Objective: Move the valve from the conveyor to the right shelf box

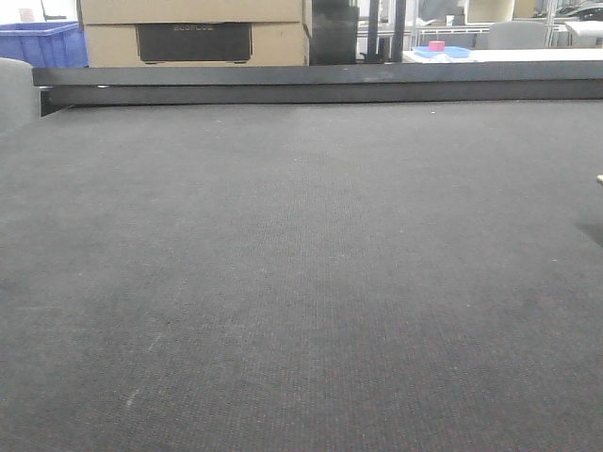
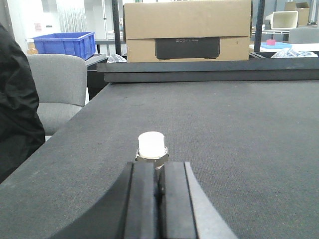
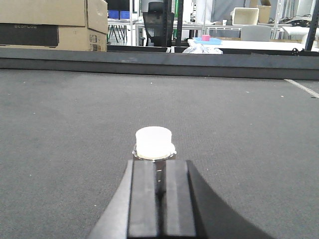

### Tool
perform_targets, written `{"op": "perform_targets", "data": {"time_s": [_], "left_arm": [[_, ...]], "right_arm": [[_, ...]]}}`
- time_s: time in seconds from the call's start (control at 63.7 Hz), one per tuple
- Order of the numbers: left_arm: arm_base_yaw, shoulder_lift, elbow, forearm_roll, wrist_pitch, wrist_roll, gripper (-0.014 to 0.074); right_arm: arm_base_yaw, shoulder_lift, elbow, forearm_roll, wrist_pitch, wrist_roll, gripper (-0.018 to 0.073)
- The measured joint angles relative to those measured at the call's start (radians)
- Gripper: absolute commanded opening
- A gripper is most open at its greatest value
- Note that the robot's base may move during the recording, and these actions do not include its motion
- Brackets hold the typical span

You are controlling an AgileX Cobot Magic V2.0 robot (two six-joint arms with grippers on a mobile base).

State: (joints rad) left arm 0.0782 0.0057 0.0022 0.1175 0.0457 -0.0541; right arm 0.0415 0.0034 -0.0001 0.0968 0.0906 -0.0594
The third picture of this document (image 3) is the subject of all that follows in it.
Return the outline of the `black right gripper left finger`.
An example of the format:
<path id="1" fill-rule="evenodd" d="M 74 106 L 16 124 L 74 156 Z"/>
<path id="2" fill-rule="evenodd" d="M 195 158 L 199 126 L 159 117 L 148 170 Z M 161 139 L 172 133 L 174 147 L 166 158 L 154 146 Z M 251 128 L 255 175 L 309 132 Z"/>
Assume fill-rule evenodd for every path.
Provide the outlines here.
<path id="1" fill-rule="evenodd" d="M 151 161 L 129 160 L 119 187 L 88 238 L 158 238 L 155 190 L 155 165 Z"/>

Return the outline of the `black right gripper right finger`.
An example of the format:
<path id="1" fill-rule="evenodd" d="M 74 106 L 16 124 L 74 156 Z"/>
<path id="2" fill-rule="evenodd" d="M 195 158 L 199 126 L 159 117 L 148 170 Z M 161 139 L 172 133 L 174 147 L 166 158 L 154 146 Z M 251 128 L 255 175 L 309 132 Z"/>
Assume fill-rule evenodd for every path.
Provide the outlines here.
<path id="1" fill-rule="evenodd" d="M 168 160 L 165 182 L 164 238 L 271 238 L 223 201 L 189 160 Z"/>

